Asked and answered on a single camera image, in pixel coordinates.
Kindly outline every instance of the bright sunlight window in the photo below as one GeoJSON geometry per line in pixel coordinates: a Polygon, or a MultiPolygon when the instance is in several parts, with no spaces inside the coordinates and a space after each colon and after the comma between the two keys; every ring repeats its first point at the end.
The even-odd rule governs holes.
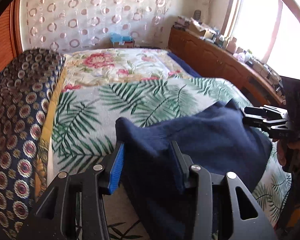
{"type": "Polygon", "coordinates": [[[281,0],[239,0],[231,36],[279,75],[300,79],[300,23],[281,0]]]}

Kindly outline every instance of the brown cabinet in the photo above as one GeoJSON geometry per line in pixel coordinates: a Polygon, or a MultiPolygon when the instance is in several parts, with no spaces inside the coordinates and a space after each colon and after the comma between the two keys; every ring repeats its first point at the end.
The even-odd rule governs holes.
{"type": "Polygon", "coordinates": [[[278,106],[282,103],[282,98],[258,73],[214,44],[172,28],[168,46],[201,76],[224,78],[245,95],[249,93],[250,98],[258,102],[255,105],[278,106]]]}

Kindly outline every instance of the bed sheet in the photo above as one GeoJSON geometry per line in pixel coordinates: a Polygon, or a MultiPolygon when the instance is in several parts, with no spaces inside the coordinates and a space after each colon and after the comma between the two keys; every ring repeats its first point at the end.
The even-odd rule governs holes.
{"type": "Polygon", "coordinates": [[[65,57],[64,91],[112,82],[192,77],[161,49],[97,49],[65,57]]]}
{"type": "MultiPolygon", "coordinates": [[[[70,174],[84,171],[90,163],[100,161],[103,155],[111,153],[116,142],[114,124],[119,117],[126,117],[139,126],[148,126],[162,120],[196,114],[218,100],[227,102],[231,98],[240,107],[251,106],[234,85],[218,78],[110,83],[63,93],[52,134],[54,176],[60,171],[70,174]],[[173,104],[172,112],[164,110],[164,105],[171,108],[173,104]],[[74,128],[64,129],[67,123],[74,123],[73,113],[77,110],[86,111],[82,123],[74,121],[74,128]],[[70,145],[71,152],[67,150],[67,145],[70,145]]],[[[274,143],[265,173],[253,192],[273,226],[284,206],[290,184],[291,175],[283,172],[277,162],[274,143]]],[[[135,239],[148,238],[122,187],[114,196],[105,197],[105,207],[113,239],[120,238],[125,232],[135,239]]]]}

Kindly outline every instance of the dark blue garment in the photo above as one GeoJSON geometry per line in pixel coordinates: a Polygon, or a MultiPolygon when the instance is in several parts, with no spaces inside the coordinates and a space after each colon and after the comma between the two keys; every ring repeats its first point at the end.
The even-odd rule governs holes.
{"type": "Polygon", "coordinates": [[[177,62],[188,74],[192,75],[193,77],[202,77],[196,71],[194,71],[186,62],[174,55],[172,52],[168,52],[168,56],[172,58],[175,62],[177,62]]]}
{"type": "Polygon", "coordinates": [[[117,140],[125,143],[122,182],[152,239],[183,239],[194,216],[194,192],[180,192],[169,142],[209,172],[234,171],[250,191],[260,181],[272,144],[255,128],[242,124],[234,100],[217,102],[194,116],[140,128],[116,121],[117,140]]]}

